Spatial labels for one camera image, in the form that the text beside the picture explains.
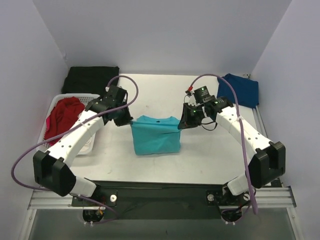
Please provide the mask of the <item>turquoise t-shirt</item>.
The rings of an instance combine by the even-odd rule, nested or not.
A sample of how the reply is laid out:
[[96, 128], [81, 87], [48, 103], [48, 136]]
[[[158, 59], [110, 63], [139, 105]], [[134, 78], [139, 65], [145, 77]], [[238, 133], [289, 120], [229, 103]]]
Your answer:
[[138, 156], [180, 152], [180, 121], [174, 116], [152, 118], [146, 115], [131, 122], [134, 152]]

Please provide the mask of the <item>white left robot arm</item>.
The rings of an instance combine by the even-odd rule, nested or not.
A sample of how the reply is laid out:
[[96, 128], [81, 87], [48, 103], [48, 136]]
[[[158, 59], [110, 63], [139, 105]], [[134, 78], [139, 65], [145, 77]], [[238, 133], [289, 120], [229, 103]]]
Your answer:
[[38, 150], [34, 154], [35, 182], [62, 197], [81, 195], [88, 205], [97, 205], [101, 201], [97, 184], [75, 176], [71, 166], [87, 141], [108, 122], [113, 121], [118, 127], [131, 123], [127, 98], [125, 89], [112, 85], [105, 95], [90, 101], [74, 124], [76, 130], [68, 132], [46, 151]]

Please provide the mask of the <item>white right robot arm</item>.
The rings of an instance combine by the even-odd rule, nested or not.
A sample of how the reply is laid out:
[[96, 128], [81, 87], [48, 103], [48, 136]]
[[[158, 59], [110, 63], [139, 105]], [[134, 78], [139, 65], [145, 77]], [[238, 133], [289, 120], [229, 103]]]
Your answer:
[[189, 88], [186, 95], [189, 100], [183, 103], [178, 129], [196, 128], [203, 124], [203, 119], [210, 118], [228, 131], [246, 153], [245, 172], [229, 181], [221, 192], [225, 203], [233, 204], [250, 187], [260, 189], [286, 172], [285, 146], [258, 132], [238, 115], [236, 105], [225, 96], [211, 95], [206, 86], [196, 90]]

